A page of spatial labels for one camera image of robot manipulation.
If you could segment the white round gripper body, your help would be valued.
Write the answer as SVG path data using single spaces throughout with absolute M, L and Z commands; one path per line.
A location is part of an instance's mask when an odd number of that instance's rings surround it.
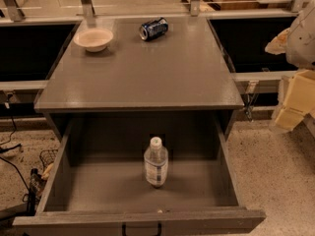
M 298 14 L 289 28 L 286 61 L 298 69 L 315 69 L 315 1 Z

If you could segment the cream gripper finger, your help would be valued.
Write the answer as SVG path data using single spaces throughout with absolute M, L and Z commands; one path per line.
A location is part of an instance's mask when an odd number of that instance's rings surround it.
M 273 55 L 285 54 L 288 34 L 289 29 L 281 31 L 266 45 L 265 51 Z
M 283 100 L 276 111 L 275 124 L 292 131 L 307 114 L 315 109 L 315 72 L 299 70 L 289 78 L 283 89 Z

